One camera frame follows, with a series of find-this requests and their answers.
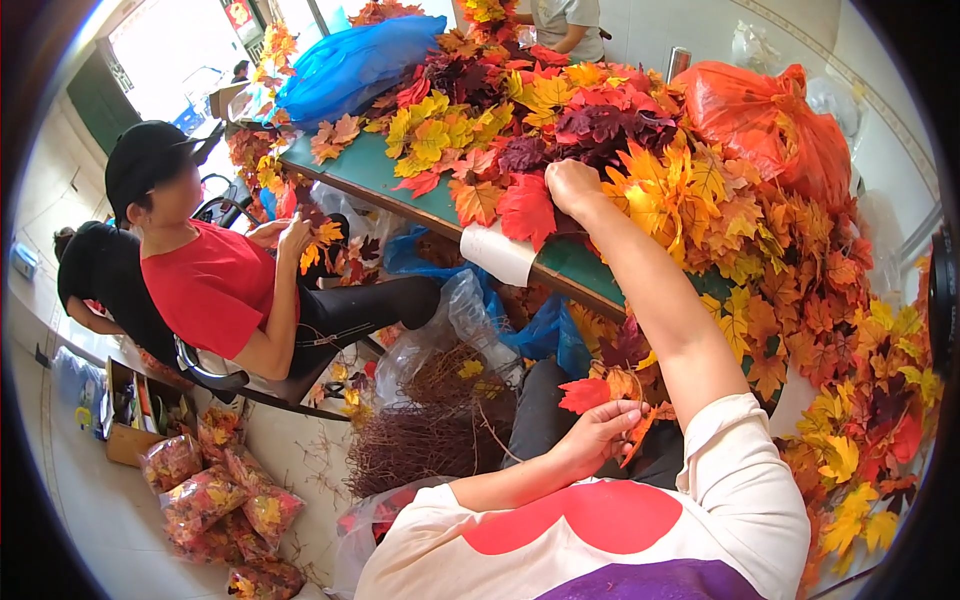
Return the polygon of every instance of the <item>white paper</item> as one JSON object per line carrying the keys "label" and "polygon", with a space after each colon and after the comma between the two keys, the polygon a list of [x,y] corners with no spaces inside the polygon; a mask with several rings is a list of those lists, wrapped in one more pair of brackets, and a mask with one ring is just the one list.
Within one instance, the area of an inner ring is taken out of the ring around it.
{"label": "white paper", "polygon": [[519,287],[526,287],[537,258],[533,244],[506,237],[499,221],[489,228],[476,223],[467,226],[460,238],[460,254],[500,281]]}

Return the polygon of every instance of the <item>cardboard box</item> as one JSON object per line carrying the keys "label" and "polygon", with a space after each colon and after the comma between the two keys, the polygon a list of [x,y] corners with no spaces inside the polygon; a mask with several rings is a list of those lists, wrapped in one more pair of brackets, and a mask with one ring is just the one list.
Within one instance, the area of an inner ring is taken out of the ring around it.
{"label": "cardboard box", "polygon": [[215,119],[229,121],[227,106],[248,85],[250,85],[250,82],[230,84],[210,94],[210,115]]}
{"label": "cardboard box", "polygon": [[[119,407],[115,403],[127,386],[137,379],[140,380],[141,390],[149,398],[148,402],[159,397],[164,409],[180,406],[181,401],[184,402],[193,416],[193,421],[188,422],[192,431],[196,431],[197,407],[193,403],[193,398],[185,396],[177,388],[147,377],[110,358],[107,359],[108,401],[103,403],[104,413],[101,415],[104,423],[104,437],[107,438],[107,459],[114,463],[139,468],[140,463],[137,457],[150,449],[150,446],[166,440],[167,432],[152,433],[146,427],[137,428],[127,425],[121,422],[121,417],[117,415]],[[141,411],[142,409],[137,407],[134,413],[140,414]]]}

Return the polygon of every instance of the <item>woman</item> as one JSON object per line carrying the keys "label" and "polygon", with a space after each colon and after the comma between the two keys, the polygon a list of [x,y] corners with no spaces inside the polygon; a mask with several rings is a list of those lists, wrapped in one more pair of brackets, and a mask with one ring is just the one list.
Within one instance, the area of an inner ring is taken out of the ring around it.
{"label": "woman", "polygon": [[531,2],[536,5],[533,13],[518,14],[516,20],[537,29],[537,44],[569,54],[571,64],[603,60],[599,0]]}
{"label": "woman", "polygon": [[625,434],[649,407],[607,402],[564,434],[555,406],[525,406],[559,396],[557,368],[538,363],[510,440],[526,460],[418,492],[354,597],[793,600],[810,542],[804,502],[726,338],[595,170],[568,159],[546,180],[557,207],[597,241],[659,358],[684,434],[676,490],[592,478],[630,451]]}
{"label": "woman", "polygon": [[[67,315],[94,333],[129,336],[160,365],[199,383],[177,364],[174,334],[157,312],[140,274],[140,240],[135,235],[89,221],[77,230],[57,231],[54,255],[60,263],[57,292]],[[103,306],[112,320],[92,310],[88,300]],[[227,403],[235,396],[211,392]]]}
{"label": "woman", "polygon": [[[140,268],[163,320],[191,346],[266,379],[300,377],[389,324],[430,320],[440,288],[424,277],[309,291],[300,256],[314,239],[298,213],[244,236],[190,218],[201,200],[188,140],[169,123],[127,130],[107,163],[118,222],[143,231]],[[276,246],[276,259],[267,250]]]}

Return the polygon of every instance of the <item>orange plastic bag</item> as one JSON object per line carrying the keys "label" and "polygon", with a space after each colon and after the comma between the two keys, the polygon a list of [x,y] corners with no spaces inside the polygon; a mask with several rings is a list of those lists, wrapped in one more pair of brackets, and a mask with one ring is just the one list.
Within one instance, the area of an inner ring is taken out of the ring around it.
{"label": "orange plastic bag", "polygon": [[749,160],[765,180],[777,178],[830,210],[850,196],[850,150],[836,120],[806,104],[806,74],[791,64],[776,78],[697,62],[673,79],[685,87],[686,113],[704,138]]}

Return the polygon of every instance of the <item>black leggings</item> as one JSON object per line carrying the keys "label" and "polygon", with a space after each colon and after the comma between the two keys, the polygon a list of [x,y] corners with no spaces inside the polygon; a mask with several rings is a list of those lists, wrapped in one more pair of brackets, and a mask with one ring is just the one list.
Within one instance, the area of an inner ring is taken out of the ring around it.
{"label": "black leggings", "polygon": [[[529,460],[546,452],[559,442],[580,417],[560,408],[564,391],[557,386],[570,380],[569,375],[552,360],[541,360],[526,373],[516,405],[514,431],[510,436],[511,453],[520,460]],[[647,455],[658,455],[652,465],[632,473],[630,479],[664,490],[677,489],[677,475],[684,467],[684,436],[671,421],[660,421],[647,432],[642,442]],[[516,461],[504,456],[502,468]]]}
{"label": "black leggings", "polygon": [[[300,286],[300,324],[289,377],[303,377],[325,367],[343,348],[382,329],[403,323],[419,329],[437,312],[440,285],[412,276],[374,285],[330,290]],[[310,345],[318,338],[328,341]]]}

